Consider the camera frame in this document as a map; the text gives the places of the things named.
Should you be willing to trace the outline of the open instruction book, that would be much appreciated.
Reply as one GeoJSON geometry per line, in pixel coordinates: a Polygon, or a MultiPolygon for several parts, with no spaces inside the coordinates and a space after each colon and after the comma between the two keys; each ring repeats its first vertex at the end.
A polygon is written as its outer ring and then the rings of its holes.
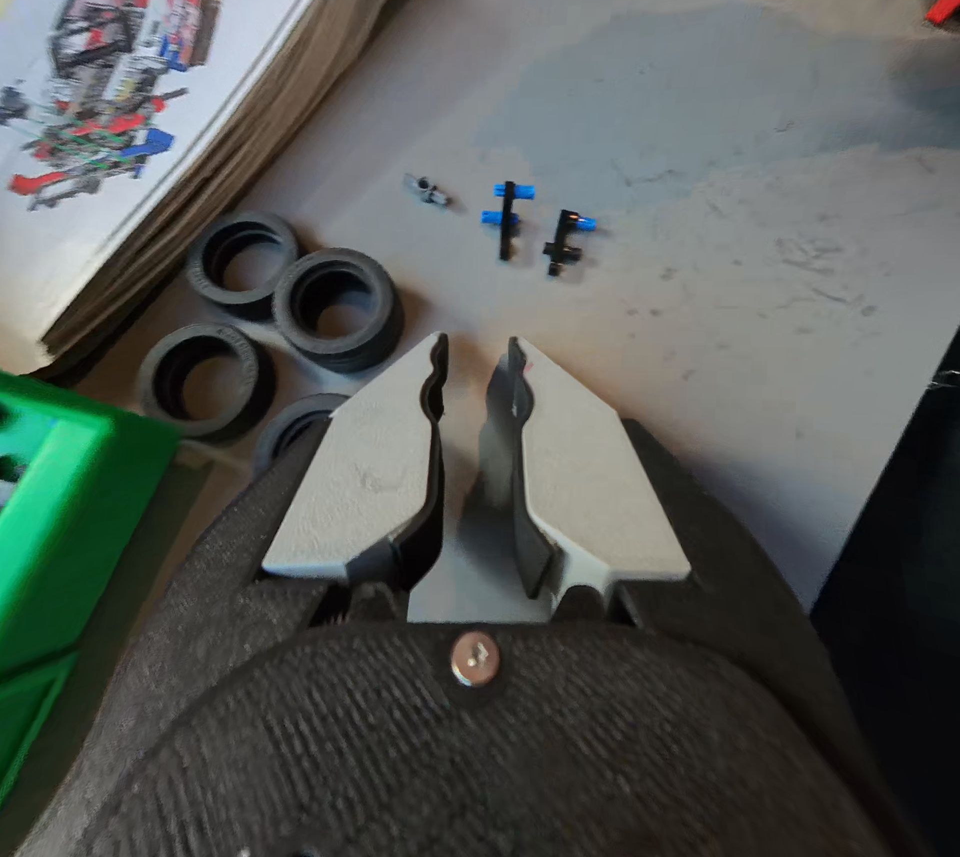
{"type": "Polygon", "coordinates": [[[236,201],[389,0],[1,0],[1,365],[83,356],[236,201]]]}

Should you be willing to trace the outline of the black rubber toy tyre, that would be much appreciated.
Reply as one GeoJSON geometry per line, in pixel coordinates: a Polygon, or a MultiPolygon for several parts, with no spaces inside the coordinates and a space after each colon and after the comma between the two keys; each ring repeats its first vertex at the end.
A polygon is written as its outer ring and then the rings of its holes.
{"type": "Polygon", "coordinates": [[[164,335],[143,359],[137,379],[145,415],[201,443],[229,443],[252,431],[270,410],[277,383],[277,369],[264,347],[222,323],[191,324],[164,335]],[[234,359],[238,389],[225,409],[198,418],[186,406],[186,381],[200,364],[215,358],[234,359]]]}
{"type": "Polygon", "coordinates": [[[251,478],[258,478],[314,427],[325,432],[335,412],[350,399],[351,395],[317,393],[283,407],[258,436],[251,458],[251,478]]]}
{"type": "Polygon", "coordinates": [[[201,299],[234,319],[260,323],[272,318],[276,287],[282,275],[303,255],[295,231],[282,217],[261,211],[238,211],[220,216],[205,228],[188,250],[184,271],[187,282],[201,299]],[[229,264],[242,251],[259,244],[276,249],[276,272],[256,287],[228,288],[229,264]]]}
{"type": "Polygon", "coordinates": [[[338,373],[366,371],[397,348],[405,315],[397,287],[381,263],[350,248],[325,248],[294,261],[280,275],[271,299],[273,322],[286,343],[305,359],[338,373]],[[324,335],[324,312],[343,295],[363,295],[362,326],[324,335]]]}

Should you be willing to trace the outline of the grey axle connector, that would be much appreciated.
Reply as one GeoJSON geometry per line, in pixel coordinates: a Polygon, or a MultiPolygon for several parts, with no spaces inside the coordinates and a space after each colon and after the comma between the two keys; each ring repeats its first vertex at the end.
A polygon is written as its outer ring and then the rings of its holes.
{"type": "Polygon", "coordinates": [[[450,197],[430,178],[405,173],[404,189],[419,202],[446,210],[450,207],[450,197]]]}

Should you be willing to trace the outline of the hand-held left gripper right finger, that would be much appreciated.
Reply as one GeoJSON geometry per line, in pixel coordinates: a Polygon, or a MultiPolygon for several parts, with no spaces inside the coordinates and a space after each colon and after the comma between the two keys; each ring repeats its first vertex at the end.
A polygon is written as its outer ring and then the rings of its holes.
{"type": "Polygon", "coordinates": [[[478,456],[485,522],[527,600],[691,575],[618,411],[526,337],[490,379],[478,456]]]}

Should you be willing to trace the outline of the black angled beam blue pin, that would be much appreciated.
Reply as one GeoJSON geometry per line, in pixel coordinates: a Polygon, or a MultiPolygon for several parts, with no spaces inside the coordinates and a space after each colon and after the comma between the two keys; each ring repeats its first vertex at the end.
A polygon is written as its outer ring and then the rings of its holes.
{"type": "Polygon", "coordinates": [[[592,234],[597,230],[597,220],[584,216],[578,212],[562,208],[558,212],[558,219],[554,236],[543,244],[542,254],[548,258],[547,276],[559,277],[568,268],[576,266],[584,256],[582,246],[572,241],[580,234],[592,234]]]}

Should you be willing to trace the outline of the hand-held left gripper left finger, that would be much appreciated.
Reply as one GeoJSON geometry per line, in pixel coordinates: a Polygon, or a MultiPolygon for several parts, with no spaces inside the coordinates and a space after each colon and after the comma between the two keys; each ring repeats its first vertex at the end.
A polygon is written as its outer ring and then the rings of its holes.
{"type": "Polygon", "coordinates": [[[449,336],[428,335],[332,414],[261,561],[267,574],[410,591],[443,544],[449,336]]]}

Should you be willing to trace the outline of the black beam two blue pins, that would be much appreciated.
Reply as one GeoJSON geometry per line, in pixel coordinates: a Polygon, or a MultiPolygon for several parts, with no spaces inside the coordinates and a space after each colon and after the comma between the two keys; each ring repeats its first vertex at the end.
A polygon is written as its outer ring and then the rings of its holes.
{"type": "Polygon", "coordinates": [[[498,210],[482,211],[480,221],[483,226],[498,229],[498,260],[508,263],[512,257],[513,237],[520,226],[521,220],[514,212],[514,205],[517,202],[534,201],[536,186],[505,181],[494,185],[493,196],[500,203],[500,208],[498,210]]]}

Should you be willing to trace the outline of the green plastic bin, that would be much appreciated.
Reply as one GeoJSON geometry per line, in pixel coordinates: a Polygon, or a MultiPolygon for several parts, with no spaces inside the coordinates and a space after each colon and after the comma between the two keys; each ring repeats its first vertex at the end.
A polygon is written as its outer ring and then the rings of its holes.
{"type": "Polygon", "coordinates": [[[181,442],[172,426],[1,374],[1,801],[181,442]]]}

